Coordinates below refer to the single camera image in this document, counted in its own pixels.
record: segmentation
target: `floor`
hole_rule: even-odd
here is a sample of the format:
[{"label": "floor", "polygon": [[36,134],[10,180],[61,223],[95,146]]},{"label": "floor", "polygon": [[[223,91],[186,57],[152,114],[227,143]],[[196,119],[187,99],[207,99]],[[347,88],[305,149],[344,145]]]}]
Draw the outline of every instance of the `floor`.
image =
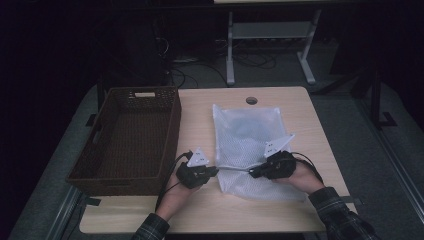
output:
[{"label": "floor", "polygon": [[[310,86],[304,80],[296,52],[302,42],[280,42],[270,46],[261,43],[250,50],[237,50],[235,61],[236,84],[232,87],[303,86],[309,92],[319,90],[340,78],[329,75],[337,43],[314,43],[308,61],[317,83]],[[214,61],[199,61],[193,56],[181,55],[179,63],[170,69],[175,85],[184,88],[224,88],[225,56]],[[405,191],[398,177],[393,159],[399,159],[417,191],[424,193],[424,134],[402,107],[396,92],[382,86],[381,111],[389,112],[397,126],[377,131],[368,118],[369,94],[364,99],[354,99],[349,91],[355,79],[327,95],[311,95],[312,102],[330,142],[333,153],[361,217],[371,223],[382,239],[423,239],[423,219],[415,211],[413,199]],[[64,199],[69,196],[69,186],[63,181],[72,167],[73,159],[83,146],[89,127],[85,123],[96,113],[96,89],[91,89],[81,102],[78,111],[49,166],[34,191],[10,239],[44,239],[46,234],[55,239],[128,239],[130,235],[87,235],[78,229],[84,211],[84,199],[72,211],[59,216],[58,210],[66,208]],[[325,234],[304,236],[270,235],[267,239],[325,239]],[[236,239],[220,236],[219,239]]]}]

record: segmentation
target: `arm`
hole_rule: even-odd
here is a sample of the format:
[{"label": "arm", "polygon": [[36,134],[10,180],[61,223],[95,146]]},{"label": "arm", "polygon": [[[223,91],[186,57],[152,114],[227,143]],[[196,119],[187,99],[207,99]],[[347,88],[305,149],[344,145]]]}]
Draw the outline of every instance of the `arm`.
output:
[{"label": "arm", "polygon": [[334,188],[325,187],[304,164],[297,163],[296,170],[289,178],[273,181],[290,183],[309,195],[327,228],[328,239],[380,239],[370,224],[349,210]]},{"label": "arm", "polygon": [[149,214],[131,239],[163,239],[169,229],[168,221],[184,206],[191,194],[200,188],[188,189],[178,182],[177,176],[172,174],[167,184],[169,190],[163,197],[156,213]]}]

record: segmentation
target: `hand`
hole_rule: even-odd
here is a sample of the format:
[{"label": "hand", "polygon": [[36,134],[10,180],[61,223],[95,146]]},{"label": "hand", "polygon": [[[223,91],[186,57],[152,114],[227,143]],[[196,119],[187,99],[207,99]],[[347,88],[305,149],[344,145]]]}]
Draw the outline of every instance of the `hand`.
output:
[{"label": "hand", "polygon": [[[175,173],[173,173],[169,178],[166,189],[170,189],[178,182],[179,180],[177,176]],[[178,183],[165,193],[165,196],[162,198],[162,202],[156,210],[156,214],[165,221],[169,221],[169,219],[171,219],[171,217],[174,216],[175,213],[177,213],[178,210],[184,206],[191,194],[199,189],[200,186],[193,189],[188,189],[183,184]]]},{"label": "hand", "polygon": [[295,188],[302,192],[306,192],[308,195],[325,187],[312,170],[300,162],[296,163],[296,170],[290,177],[274,179],[272,181],[277,183],[290,183]]}]

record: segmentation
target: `gray carpet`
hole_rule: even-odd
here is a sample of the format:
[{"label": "gray carpet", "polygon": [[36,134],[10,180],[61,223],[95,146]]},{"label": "gray carpet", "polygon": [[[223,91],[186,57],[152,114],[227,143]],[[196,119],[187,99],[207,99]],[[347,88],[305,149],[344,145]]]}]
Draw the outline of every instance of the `gray carpet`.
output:
[{"label": "gray carpet", "polygon": [[[236,85],[234,87],[265,86],[304,86],[308,91],[318,90],[332,83],[339,76],[328,75],[336,45],[313,45],[308,57],[317,84],[309,86],[297,62],[295,52],[298,45],[271,55],[276,59],[272,69],[246,67],[235,63]],[[241,60],[249,57],[260,61],[261,57],[239,55]],[[190,77],[181,88],[222,88],[225,76],[225,58],[221,57],[207,65],[185,65],[180,71]],[[183,79],[174,72],[176,85]],[[347,187],[354,198],[363,204],[357,204],[361,217],[369,221],[382,239],[414,240],[424,239],[423,223],[415,213],[409,199],[395,175],[388,157],[373,132],[368,119],[361,113],[362,103],[347,93],[353,82],[348,83],[327,96],[312,96],[321,124],[332,147]],[[97,102],[93,88],[75,114],[67,133],[52,157],[45,176],[40,181],[27,208],[18,221],[10,239],[45,239],[51,224],[56,218],[69,186],[64,182],[74,159],[76,159],[86,137],[84,126],[91,113],[95,113]],[[424,192],[424,135],[409,114],[402,107],[397,94],[383,86],[382,110],[392,114],[397,127],[385,127],[382,132],[387,136],[395,152],[420,191]],[[83,212],[82,202],[72,212],[70,221],[63,233],[63,239],[128,239],[130,235],[86,235],[78,230],[77,224]]]}]

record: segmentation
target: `dark background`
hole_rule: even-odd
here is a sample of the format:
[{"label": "dark background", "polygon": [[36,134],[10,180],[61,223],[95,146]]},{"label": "dark background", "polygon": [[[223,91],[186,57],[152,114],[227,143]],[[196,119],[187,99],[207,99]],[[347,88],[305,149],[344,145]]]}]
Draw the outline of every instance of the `dark background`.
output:
[{"label": "dark background", "polygon": [[[65,0],[0,2],[1,239],[13,228],[79,102],[99,79],[110,86],[166,84],[162,72],[166,62],[155,54],[153,32],[157,29],[149,24],[154,15],[144,13],[143,18],[134,20],[112,11],[105,14],[105,9],[116,7],[109,4]],[[324,32],[317,37],[339,40],[335,73],[349,73],[364,63],[375,63],[383,82],[398,92],[405,108],[424,129],[422,10],[418,1],[412,0],[384,1],[343,12],[331,9],[323,12],[319,29]],[[211,34],[202,28],[209,25],[210,29],[219,29],[213,28],[217,24],[213,15],[194,24],[189,15],[182,19],[171,14],[165,23],[175,26],[165,26],[163,34],[185,36],[185,26],[194,24],[191,34],[207,32],[202,35],[206,38],[181,44],[200,49],[200,54],[210,54],[202,52],[202,46],[222,33]],[[335,24],[340,19],[343,24]],[[138,29],[136,38],[145,44],[131,48],[134,36],[129,33],[134,29]],[[105,40],[101,42],[103,47],[99,47],[99,39]]]}]

